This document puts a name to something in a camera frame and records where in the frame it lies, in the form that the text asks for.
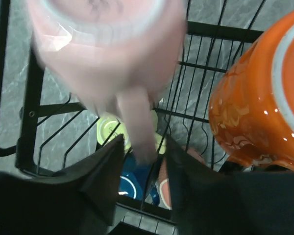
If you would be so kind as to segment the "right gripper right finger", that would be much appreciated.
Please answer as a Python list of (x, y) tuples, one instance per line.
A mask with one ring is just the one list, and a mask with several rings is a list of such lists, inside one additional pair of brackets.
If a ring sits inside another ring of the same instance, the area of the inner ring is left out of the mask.
[(181, 235), (294, 235), (294, 172), (213, 171), (167, 137), (172, 219)]

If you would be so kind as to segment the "blue faceted mug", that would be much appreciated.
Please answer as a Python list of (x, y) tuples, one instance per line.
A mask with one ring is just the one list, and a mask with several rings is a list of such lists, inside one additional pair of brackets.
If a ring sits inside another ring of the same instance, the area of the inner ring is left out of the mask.
[(128, 154), (120, 175), (119, 195), (136, 200), (143, 200), (150, 195), (152, 204), (158, 206), (160, 196), (155, 186), (157, 173), (151, 168), (152, 164), (138, 165), (133, 153)]

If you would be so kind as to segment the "yellow mug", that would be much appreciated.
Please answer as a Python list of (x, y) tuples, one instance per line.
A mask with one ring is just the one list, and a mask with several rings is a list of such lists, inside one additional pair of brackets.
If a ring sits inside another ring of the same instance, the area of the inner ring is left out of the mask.
[[(157, 130), (158, 127), (158, 116), (157, 113), (152, 110), (152, 123), (154, 131)], [(104, 116), (100, 117), (97, 122), (97, 141), (100, 145), (104, 145), (104, 142), (110, 136), (108, 142), (114, 139), (119, 134), (122, 134), (124, 137), (124, 153), (127, 153), (129, 148), (131, 147), (131, 143), (129, 141), (129, 137), (125, 128), (124, 123), (122, 123), (119, 119), (117, 119), (114, 115), (105, 114)], [(166, 139), (162, 140), (162, 136), (155, 132), (155, 146), (156, 150), (158, 150), (160, 144), (161, 147), (159, 149), (159, 154), (164, 154), (166, 151)]]

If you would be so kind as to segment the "black wire dish rack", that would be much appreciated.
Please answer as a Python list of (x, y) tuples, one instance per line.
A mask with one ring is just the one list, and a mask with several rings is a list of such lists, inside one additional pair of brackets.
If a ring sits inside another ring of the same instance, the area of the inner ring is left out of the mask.
[[(24, 2), (13, 0), (8, 14), (8, 34), (0, 101), (0, 146), (16, 144), (21, 131), (25, 82), (29, 70), (31, 29)], [(189, 20), (197, 23), (264, 30), (270, 0), (193, 0)], [(248, 43), (188, 35), (182, 64), (177, 66), (170, 85), (157, 101), (160, 134), (169, 133), (181, 145), (195, 148), (208, 165), (218, 170), (225, 152), (213, 141), (208, 103), (214, 86)], [(48, 170), (59, 170), (93, 153), (96, 149), (97, 116), (89, 111), (69, 112), (38, 118), (34, 138), (35, 162)]]

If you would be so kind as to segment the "orange mug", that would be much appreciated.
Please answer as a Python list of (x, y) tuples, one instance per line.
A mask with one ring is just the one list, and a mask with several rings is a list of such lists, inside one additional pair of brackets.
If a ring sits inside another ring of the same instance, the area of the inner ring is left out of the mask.
[(294, 171), (294, 11), (225, 73), (210, 97), (209, 124), (228, 154), (222, 172)]

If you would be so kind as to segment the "pink floral mug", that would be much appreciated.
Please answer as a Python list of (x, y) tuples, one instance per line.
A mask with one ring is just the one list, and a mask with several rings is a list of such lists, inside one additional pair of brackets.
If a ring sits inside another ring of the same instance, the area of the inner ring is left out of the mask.
[[(189, 148), (187, 153), (193, 156), (202, 164), (206, 165), (204, 158), (201, 154), (199, 154), (194, 148)], [(158, 183), (159, 183), (159, 193), (160, 197), (168, 210), (172, 210), (171, 204), (171, 193), (169, 187), (169, 178), (167, 172), (167, 161), (164, 157), (160, 166), (159, 174), (158, 174)]]

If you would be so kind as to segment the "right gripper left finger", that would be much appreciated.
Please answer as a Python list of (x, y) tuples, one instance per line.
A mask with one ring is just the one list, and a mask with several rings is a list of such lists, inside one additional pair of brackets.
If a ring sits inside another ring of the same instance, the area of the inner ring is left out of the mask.
[(112, 225), (123, 136), (50, 177), (0, 172), (0, 235), (104, 235)]

